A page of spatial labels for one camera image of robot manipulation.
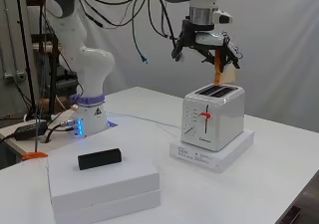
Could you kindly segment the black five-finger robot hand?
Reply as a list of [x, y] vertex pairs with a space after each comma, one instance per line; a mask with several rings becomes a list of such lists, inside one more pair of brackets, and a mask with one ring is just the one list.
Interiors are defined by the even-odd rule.
[[229, 64], [239, 69], [239, 60], [243, 58], [243, 55], [225, 32], [214, 33], [213, 29], [213, 25], [195, 25], [188, 19], [184, 19], [171, 56], [178, 61], [181, 58], [182, 49], [190, 48], [204, 56], [204, 62], [215, 65], [216, 55], [213, 55], [212, 51], [219, 51], [221, 72]]

